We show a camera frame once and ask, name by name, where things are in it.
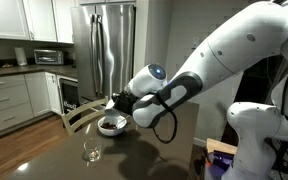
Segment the wooden chair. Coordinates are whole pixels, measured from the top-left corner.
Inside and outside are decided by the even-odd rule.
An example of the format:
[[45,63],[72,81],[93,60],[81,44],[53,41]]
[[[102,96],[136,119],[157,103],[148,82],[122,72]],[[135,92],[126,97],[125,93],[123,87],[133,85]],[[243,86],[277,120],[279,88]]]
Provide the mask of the wooden chair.
[[[103,115],[105,108],[103,108],[101,110],[96,110],[96,109],[94,109],[94,107],[102,105],[102,104],[106,105],[107,102],[108,102],[108,97],[105,96],[104,99],[100,99],[97,101],[93,101],[93,102],[84,104],[84,105],[72,110],[71,112],[67,113],[66,115],[63,114],[62,119],[63,119],[64,125],[65,125],[65,128],[66,128],[68,134],[70,136],[73,135],[75,130],[77,128],[79,128],[81,125],[83,125],[84,123],[87,123],[87,122],[91,123],[94,120],[96,120],[96,117]],[[77,120],[76,122],[74,122],[72,125],[70,124],[69,121],[73,117],[75,117],[76,115],[81,114],[85,111],[88,111],[88,110],[92,110],[95,112],[89,113],[88,115],[86,115],[86,116],[82,117],[81,119]]]

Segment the white bowl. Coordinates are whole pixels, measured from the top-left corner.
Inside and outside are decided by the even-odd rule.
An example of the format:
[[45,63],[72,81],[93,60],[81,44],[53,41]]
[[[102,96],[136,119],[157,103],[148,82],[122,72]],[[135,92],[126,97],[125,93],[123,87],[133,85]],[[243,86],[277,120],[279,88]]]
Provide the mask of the white bowl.
[[[110,124],[117,124],[117,129],[102,128],[101,126],[104,121]],[[116,136],[124,131],[126,123],[126,119],[123,116],[105,116],[98,120],[97,126],[102,134],[106,136]]]

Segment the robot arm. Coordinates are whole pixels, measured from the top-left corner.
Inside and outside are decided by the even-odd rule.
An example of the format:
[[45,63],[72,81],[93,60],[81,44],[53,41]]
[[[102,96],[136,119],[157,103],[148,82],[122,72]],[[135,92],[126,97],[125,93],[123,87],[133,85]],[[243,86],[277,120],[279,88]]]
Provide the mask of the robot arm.
[[151,72],[143,70],[147,75],[140,71],[128,85],[128,92],[141,98],[131,103],[129,114],[141,127],[153,128],[167,113],[162,102],[175,109],[261,59],[280,54],[287,38],[288,17],[282,7],[267,1],[254,3],[207,37],[166,86],[164,81],[160,83],[156,94],[147,95],[155,83],[141,80],[152,76]]

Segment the countertop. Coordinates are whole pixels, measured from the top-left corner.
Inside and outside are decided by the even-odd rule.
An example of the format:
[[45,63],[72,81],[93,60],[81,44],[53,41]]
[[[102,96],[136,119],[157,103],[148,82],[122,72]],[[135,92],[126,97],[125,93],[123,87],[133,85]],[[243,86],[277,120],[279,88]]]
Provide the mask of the countertop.
[[72,65],[66,65],[66,66],[27,65],[23,67],[15,66],[11,68],[0,68],[0,77],[17,75],[17,74],[34,73],[34,72],[50,72],[77,79],[76,68],[72,68]]
[[[59,146],[17,169],[4,179],[187,179],[193,146],[198,105],[184,103],[175,109],[178,130],[169,144],[161,143],[152,129],[138,127],[128,118],[125,132],[105,137],[97,122],[84,127]],[[162,139],[173,131],[172,116],[167,114],[156,126]],[[83,143],[91,138],[102,140],[101,159],[87,162]]]

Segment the refrigerator door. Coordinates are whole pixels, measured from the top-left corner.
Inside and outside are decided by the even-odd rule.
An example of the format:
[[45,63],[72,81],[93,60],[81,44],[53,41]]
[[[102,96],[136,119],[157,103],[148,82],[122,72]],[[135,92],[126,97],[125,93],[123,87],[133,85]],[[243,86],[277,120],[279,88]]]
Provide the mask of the refrigerator door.
[[134,6],[96,6],[100,96],[120,93],[133,74]]
[[78,76],[78,91],[80,102],[98,99],[98,82],[95,77],[98,72],[94,71],[94,39],[95,6],[84,6],[71,9],[74,49],[76,56],[76,68]]

